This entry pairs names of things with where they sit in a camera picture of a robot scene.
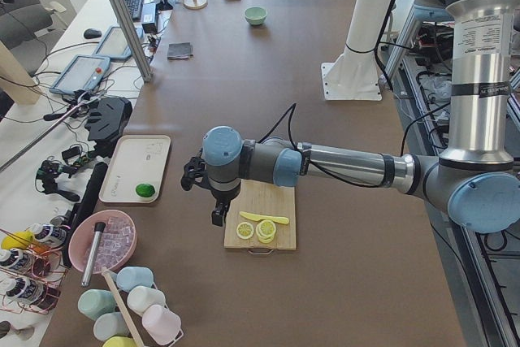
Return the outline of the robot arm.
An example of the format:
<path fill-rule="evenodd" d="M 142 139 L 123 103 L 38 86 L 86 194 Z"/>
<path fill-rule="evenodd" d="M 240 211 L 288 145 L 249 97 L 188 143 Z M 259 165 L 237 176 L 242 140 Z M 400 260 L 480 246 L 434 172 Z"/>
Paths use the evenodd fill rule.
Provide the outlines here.
<path fill-rule="evenodd" d="M 394 188 L 419 197 L 456 224 L 499 232 L 519 218 L 519 181 L 505 150 L 510 43 L 519 0 L 415 0 L 417 9 L 454 20 L 448 146 L 438 156 L 374 154 L 277 138 L 244 140 L 233 128 L 203 138 L 203 188 L 222 225 L 242 180 L 293 187 L 304 175 L 330 176 L 361 188 Z"/>

